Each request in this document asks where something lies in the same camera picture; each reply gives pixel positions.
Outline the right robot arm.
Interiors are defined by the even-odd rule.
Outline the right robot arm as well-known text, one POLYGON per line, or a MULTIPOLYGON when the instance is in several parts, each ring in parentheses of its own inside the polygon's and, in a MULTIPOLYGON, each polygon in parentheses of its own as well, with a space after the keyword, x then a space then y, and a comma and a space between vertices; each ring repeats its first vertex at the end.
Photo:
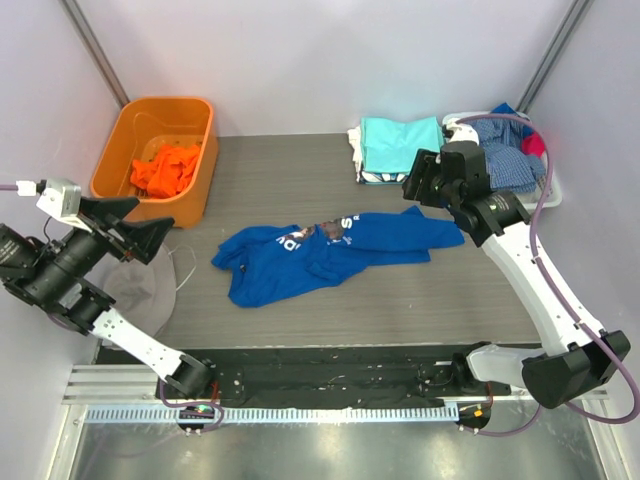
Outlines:
POLYGON ((546 254, 518 196, 492 190, 479 145, 455 141, 439 152, 418 150, 403 196, 450 212, 509 281, 539 335, 538 349, 472 349, 451 371, 457 391, 472 395, 487 382, 499 382, 523 388, 554 409, 619 371, 631 350, 628 338, 607 330, 584 308, 546 254))

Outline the blue t shirt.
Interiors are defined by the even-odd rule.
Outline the blue t shirt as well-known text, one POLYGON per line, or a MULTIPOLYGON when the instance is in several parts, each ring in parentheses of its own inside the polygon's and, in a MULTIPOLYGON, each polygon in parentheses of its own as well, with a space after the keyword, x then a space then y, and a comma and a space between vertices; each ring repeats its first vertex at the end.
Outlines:
POLYGON ((432 250, 464 243, 454 222, 412 206, 308 227, 248 227, 220 244, 211 264, 231 273, 228 297, 235 305, 258 308, 337 287, 369 267, 427 263, 432 250))

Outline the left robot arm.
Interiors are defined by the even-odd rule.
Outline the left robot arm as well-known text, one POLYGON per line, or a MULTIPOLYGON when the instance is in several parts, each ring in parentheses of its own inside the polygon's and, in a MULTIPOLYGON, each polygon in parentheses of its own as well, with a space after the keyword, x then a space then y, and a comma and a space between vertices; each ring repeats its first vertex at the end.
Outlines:
POLYGON ((111 296, 86 278, 107 255, 143 264, 155 258, 174 220, 128 221, 138 204, 135 197, 83 197, 79 217, 87 222, 87 228, 75 227, 63 239, 47 243, 3 225, 1 282, 14 297, 66 328, 120 347, 150 367, 181 397, 200 399, 212 389, 212 363, 144 333, 116 309, 111 296))

